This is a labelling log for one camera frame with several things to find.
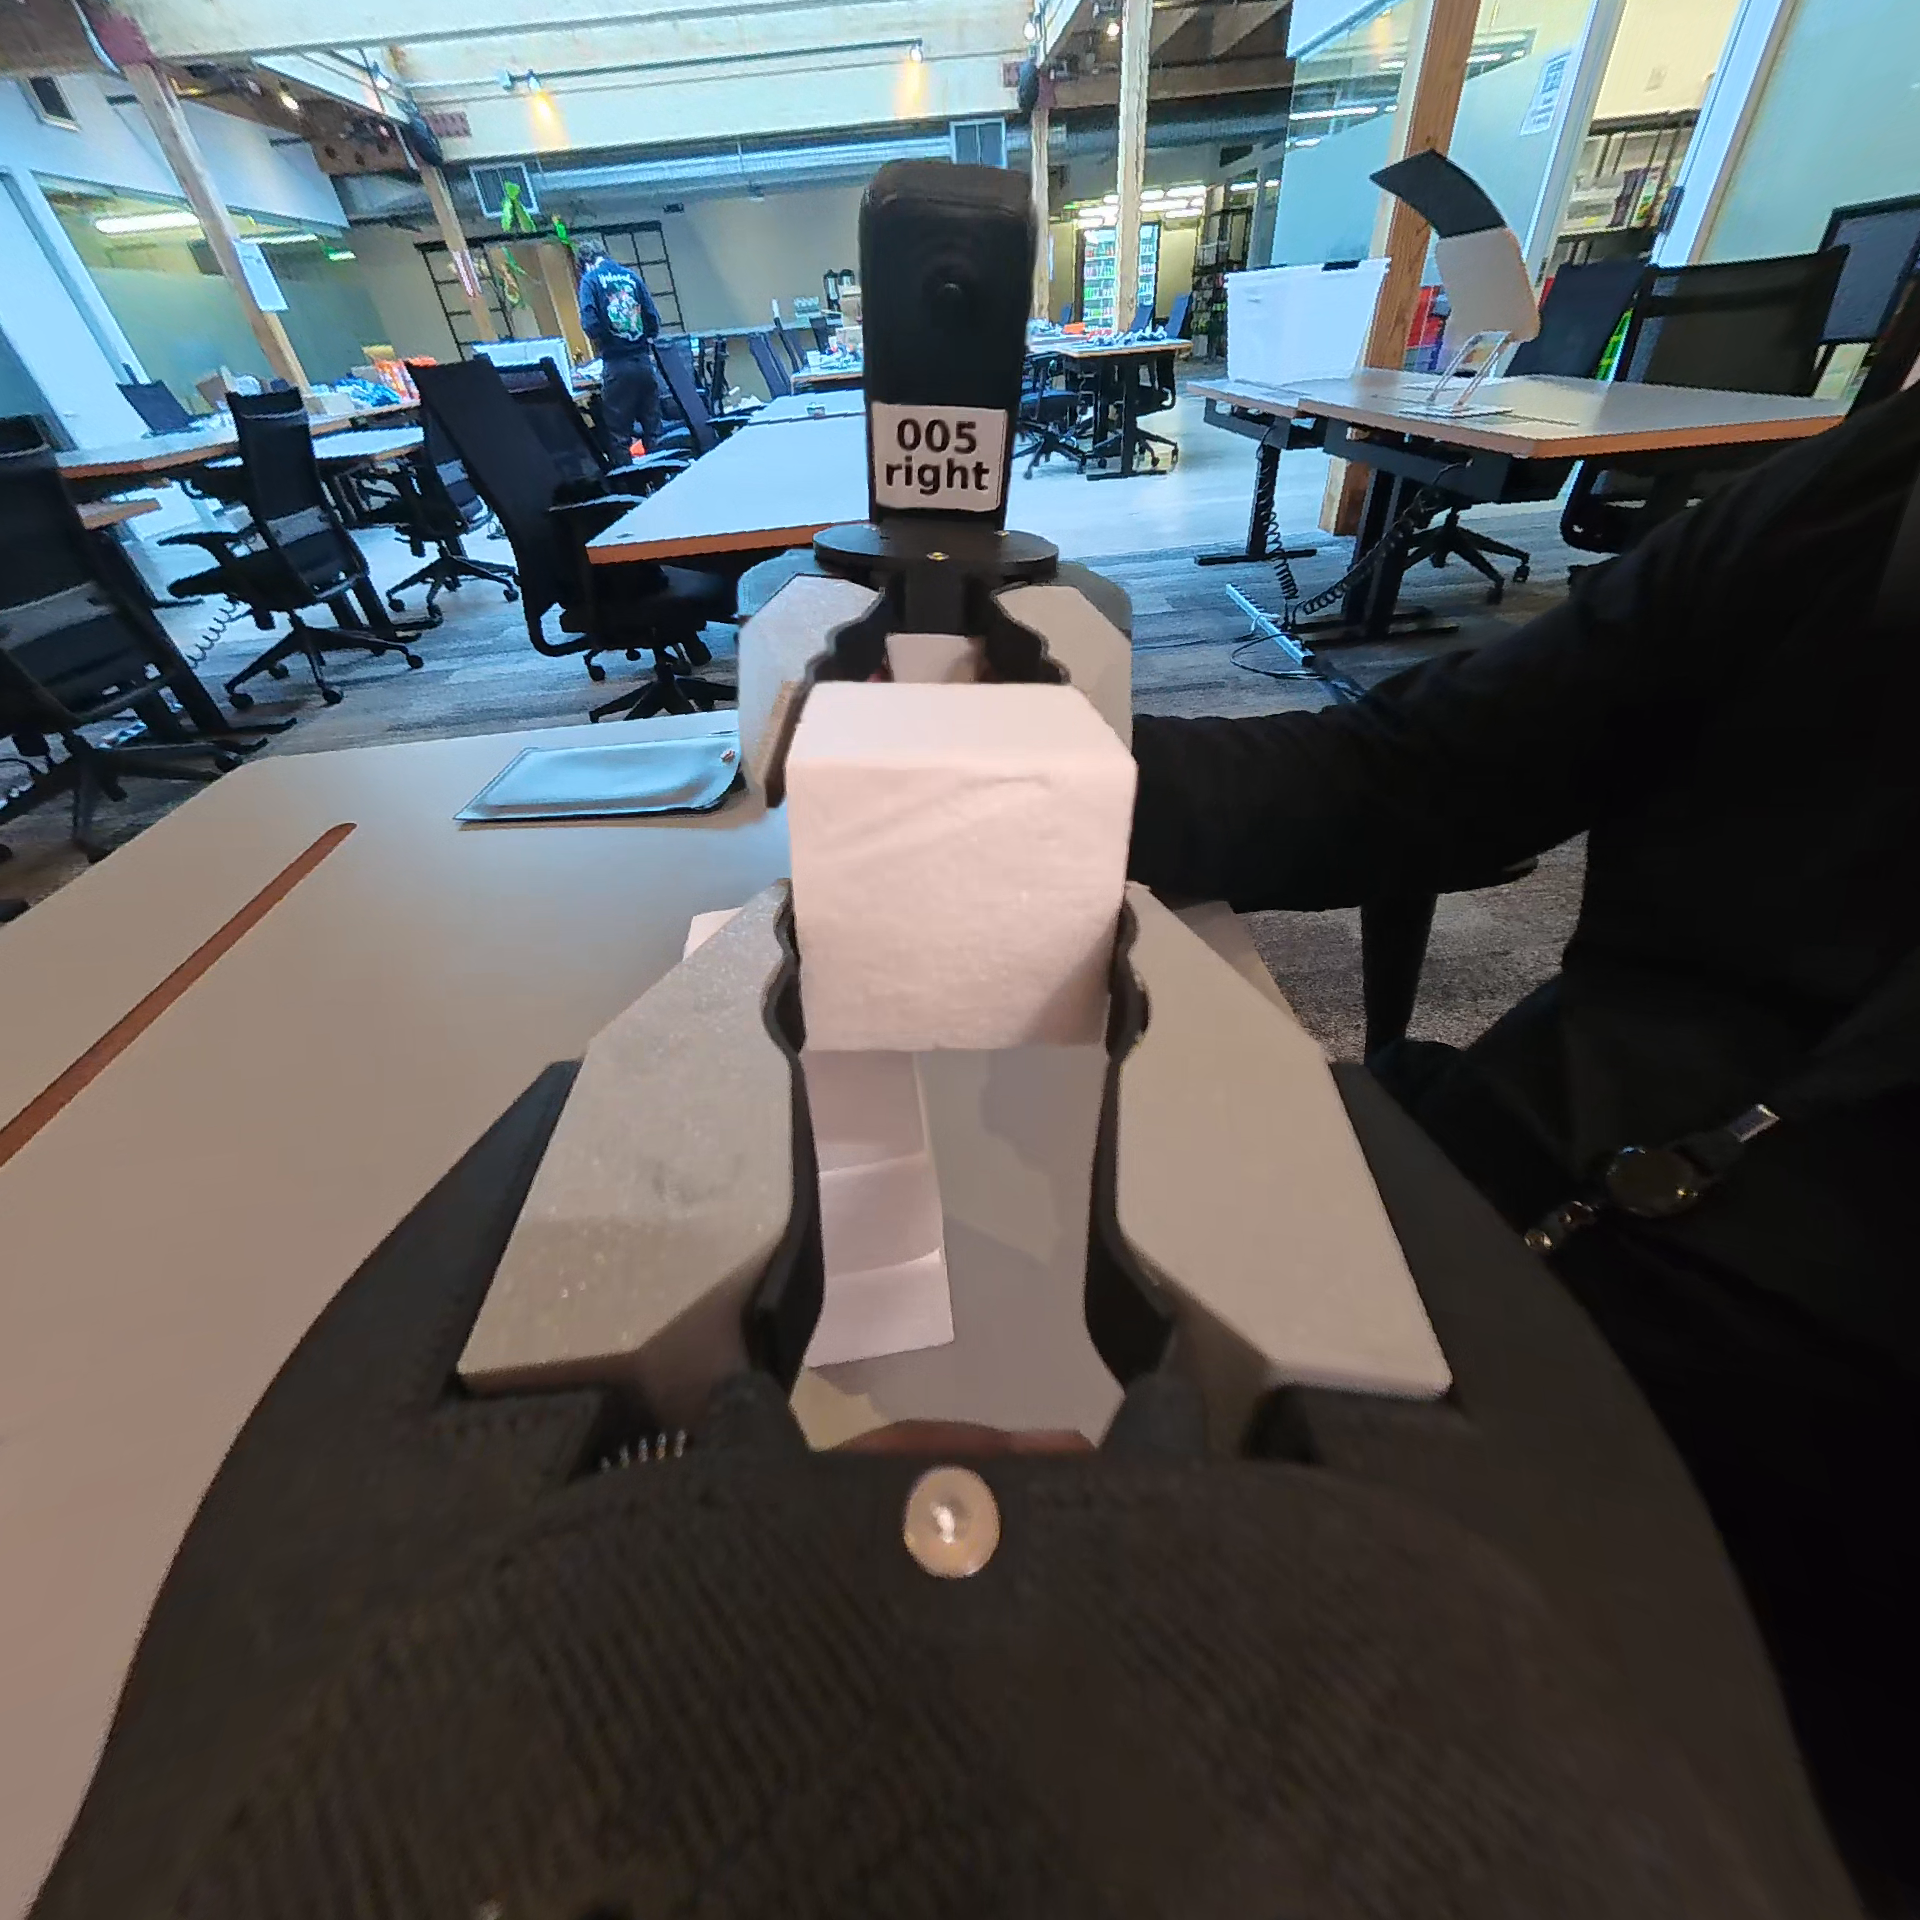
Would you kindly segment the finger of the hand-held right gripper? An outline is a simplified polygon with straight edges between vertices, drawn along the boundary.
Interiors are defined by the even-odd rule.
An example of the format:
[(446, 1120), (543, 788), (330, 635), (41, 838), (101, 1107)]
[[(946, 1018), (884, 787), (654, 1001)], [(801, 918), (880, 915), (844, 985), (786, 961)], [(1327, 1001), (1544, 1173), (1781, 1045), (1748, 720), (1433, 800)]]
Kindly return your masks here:
[(783, 805), (786, 755), (816, 660), (831, 655), (841, 630), (886, 624), (888, 614), (888, 597), (878, 590), (841, 577), (791, 577), (740, 627), (740, 773), (768, 811)]
[(991, 695), (997, 753), (1091, 753), (1090, 705), (1123, 748), (1136, 745), (1136, 644), (1076, 585), (1016, 585), (991, 594)]

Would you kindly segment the black badge reel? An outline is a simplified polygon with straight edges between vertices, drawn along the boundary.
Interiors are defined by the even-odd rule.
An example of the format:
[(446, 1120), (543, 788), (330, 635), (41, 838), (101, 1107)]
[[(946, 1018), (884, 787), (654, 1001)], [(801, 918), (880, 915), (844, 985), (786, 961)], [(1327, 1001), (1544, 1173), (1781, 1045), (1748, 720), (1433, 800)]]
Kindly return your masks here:
[(1773, 1107), (1757, 1103), (1724, 1127), (1680, 1140), (1624, 1147), (1580, 1191), (1530, 1227), (1524, 1243), (1541, 1257), (1553, 1257), (1576, 1235), (1608, 1217), (1674, 1221), (1697, 1208), (1744, 1160), (1751, 1144), (1781, 1123), (1783, 1118)]

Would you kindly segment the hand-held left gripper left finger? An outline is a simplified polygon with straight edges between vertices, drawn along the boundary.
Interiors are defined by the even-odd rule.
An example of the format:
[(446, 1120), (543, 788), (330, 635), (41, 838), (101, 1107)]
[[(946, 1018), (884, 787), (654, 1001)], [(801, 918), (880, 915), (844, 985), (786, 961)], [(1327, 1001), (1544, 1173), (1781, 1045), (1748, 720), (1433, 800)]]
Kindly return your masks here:
[(476, 1394), (794, 1391), (823, 1311), (786, 881), (586, 1050), (461, 1354)]

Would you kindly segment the person's right forearm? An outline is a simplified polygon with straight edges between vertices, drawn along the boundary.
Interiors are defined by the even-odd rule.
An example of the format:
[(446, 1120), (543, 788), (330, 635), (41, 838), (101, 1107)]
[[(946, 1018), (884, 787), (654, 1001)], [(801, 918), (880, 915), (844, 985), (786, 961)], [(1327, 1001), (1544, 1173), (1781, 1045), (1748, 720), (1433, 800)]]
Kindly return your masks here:
[(1350, 705), (1141, 717), (1127, 875), (1241, 913), (1440, 895), (1597, 828), (1696, 727), (1674, 685), (1557, 621)]

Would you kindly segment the white top desk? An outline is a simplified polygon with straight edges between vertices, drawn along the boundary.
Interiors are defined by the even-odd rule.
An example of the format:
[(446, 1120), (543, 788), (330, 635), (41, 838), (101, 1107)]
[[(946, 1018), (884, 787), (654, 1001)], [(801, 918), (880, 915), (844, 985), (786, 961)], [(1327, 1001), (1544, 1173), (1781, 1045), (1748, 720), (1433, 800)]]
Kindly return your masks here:
[(786, 397), (591, 537), (588, 564), (777, 554), (868, 505), (864, 397)]

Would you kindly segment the small document stand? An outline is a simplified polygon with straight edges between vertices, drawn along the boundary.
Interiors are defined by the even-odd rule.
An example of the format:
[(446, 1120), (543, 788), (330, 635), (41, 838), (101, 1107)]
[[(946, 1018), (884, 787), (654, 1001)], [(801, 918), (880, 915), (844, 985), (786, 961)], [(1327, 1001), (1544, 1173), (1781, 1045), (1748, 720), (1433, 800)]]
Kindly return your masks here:
[(1493, 418), (1498, 410), (1474, 405), (1481, 384), (1501, 350), (1536, 344), (1544, 328), (1516, 228), (1488, 191), (1437, 148), (1401, 158), (1371, 181), (1428, 223), (1451, 307), (1451, 361), (1421, 413), (1433, 420)]

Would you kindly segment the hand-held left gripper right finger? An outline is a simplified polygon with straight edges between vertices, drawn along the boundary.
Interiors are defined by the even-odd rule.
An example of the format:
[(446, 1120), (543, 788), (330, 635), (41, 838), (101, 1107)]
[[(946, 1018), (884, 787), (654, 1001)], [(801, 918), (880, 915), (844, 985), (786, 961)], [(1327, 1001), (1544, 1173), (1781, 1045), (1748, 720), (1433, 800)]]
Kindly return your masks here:
[(1141, 885), (1108, 985), (1087, 1328), (1117, 1387), (1443, 1400), (1448, 1360), (1321, 1045)]

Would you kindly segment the grey power strip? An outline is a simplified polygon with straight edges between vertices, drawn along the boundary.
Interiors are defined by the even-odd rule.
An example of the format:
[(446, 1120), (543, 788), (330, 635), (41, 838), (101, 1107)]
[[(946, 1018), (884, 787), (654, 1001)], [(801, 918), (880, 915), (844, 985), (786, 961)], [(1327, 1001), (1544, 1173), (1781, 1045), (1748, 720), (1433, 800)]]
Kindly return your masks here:
[(1236, 647), (1236, 665), (1278, 683), (1317, 685), (1337, 703), (1366, 698), (1363, 683), (1321, 647), (1324, 641), (1330, 647), (1357, 644), (1363, 631), (1354, 624), (1343, 618), (1307, 618), (1303, 608), (1321, 611), (1321, 601), (1288, 603), (1278, 614), (1261, 608), (1236, 585), (1226, 590), (1226, 597), (1248, 621), (1248, 635)]

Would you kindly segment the black flat plate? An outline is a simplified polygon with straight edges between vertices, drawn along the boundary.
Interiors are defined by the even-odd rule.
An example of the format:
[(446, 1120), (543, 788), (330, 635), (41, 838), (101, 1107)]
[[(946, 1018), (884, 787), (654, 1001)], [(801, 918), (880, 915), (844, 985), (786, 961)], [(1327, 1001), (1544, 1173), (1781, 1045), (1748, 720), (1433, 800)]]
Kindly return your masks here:
[(736, 735), (531, 745), (483, 787), (457, 823), (596, 823), (717, 808), (740, 774)]

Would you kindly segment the black office chair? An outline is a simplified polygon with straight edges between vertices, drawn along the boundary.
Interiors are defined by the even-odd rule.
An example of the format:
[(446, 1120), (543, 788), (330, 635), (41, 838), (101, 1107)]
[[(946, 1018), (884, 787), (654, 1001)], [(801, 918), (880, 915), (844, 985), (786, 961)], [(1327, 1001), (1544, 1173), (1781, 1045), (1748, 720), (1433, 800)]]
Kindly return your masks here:
[(736, 621), (730, 575), (658, 560), (588, 560), (588, 540), (636, 508), (617, 491), (580, 491), (531, 427), (488, 361), (417, 365), (423, 420), (438, 427), (514, 551), (523, 627), (538, 655), (584, 658), (603, 678), (600, 655), (646, 660), (636, 695), (621, 695), (588, 717), (658, 717), (711, 711), (738, 700), (733, 683), (711, 683), (703, 641)]
[(97, 805), (130, 780), (217, 780), (293, 727), (243, 728), (84, 524), (54, 451), (3, 450), (3, 753), (28, 767), (3, 823), (68, 797), (68, 840), (97, 864)]
[(306, 403), (296, 394), (236, 397), (233, 423), (248, 524), (164, 540), (213, 557), (207, 573), (171, 585), (174, 597), (223, 594), (261, 630), (287, 621), (287, 638), (227, 683), (228, 703), (251, 710), (246, 685), (256, 678), (287, 681), (287, 663), (303, 660), (323, 703), (337, 705), (344, 693), (326, 678), (323, 658), (344, 647), (394, 655), (421, 671), (421, 655), (380, 608), (366, 557), (326, 494)]

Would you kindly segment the white box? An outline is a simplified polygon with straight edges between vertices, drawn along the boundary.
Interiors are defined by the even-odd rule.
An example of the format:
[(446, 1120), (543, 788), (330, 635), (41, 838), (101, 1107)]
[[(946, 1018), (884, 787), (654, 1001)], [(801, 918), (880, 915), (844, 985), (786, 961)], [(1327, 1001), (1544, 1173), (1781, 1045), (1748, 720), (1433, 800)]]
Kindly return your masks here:
[(1284, 388), (1350, 378), (1366, 351), (1386, 258), (1226, 277), (1226, 378)]

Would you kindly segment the light wood desk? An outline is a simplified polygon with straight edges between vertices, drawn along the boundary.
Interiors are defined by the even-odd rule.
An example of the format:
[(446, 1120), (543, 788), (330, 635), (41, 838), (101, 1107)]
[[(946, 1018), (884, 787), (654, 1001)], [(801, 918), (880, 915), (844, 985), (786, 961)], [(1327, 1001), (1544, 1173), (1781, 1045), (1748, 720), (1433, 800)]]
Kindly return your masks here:
[(1421, 521), (1437, 533), (1451, 491), (1494, 491), (1506, 458), (1644, 465), (1646, 455), (1664, 450), (1787, 445), (1844, 418), (1838, 400), (1816, 397), (1593, 378), (1494, 378), (1474, 394), (1474, 405), (1498, 410), (1493, 418), (1433, 420), (1421, 405), (1436, 385), (1437, 378), (1378, 370), (1284, 388), (1231, 381), (1198, 385), (1211, 423), (1256, 434), (1256, 420), (1268, 420), (1261, 441), (1261, 487), (1273, 487), (1280, 450), (1303, 423), (1308, 444), (1368, 475), (1346, 577), (1308, 601), (1291, 601), (1321, 601), (1321, 611), (1303, 608), (1303, 614), (1343, 618), (1363, 631), (1363, 644), (1386, 641), (1394, 630), (1423, 638), (1456, 630), (1426, 608), (1398, 608), (1407, 573), (1418, 567), (1407, 560), (1407, 540), (1418, 537)]

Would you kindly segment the cluster of black office chairs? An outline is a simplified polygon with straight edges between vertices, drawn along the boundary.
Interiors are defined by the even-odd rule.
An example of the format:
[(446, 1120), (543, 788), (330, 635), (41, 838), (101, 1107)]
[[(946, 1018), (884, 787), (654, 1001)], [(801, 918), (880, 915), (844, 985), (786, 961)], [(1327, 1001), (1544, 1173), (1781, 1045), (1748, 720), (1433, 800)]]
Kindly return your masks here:
[[(1550, 285), (1538, 338), (1521, 345), (1510, 371), (1596, 378), (1608, 344), (1624, 333), (1618, 384), (1808, 397), (1844, 267), (1844, 248), (1683, 270), (1658, 270), (1641, 258), (1564, 267)], [(1488, 580), (1488, 601), (1501, 601), (1506, 584), (1493, 554), (1516, 560), (1516, 584), (1530, 577), (1530, 554), (1460, 530), (1464, 505), (1553, 500), (1571, 483), (1560, 537), (1590, 554), (1621, 554), (1773, 450), (1773, 444), (1664, 450), (1646, 455), (1644, 465), (1506, 458), (1498, 488), (1451, 491), (1437, 530), (1421, 521), (1418, 537), (1407, 540), (1407, 560), (1433, 567), (1467, 560)]]

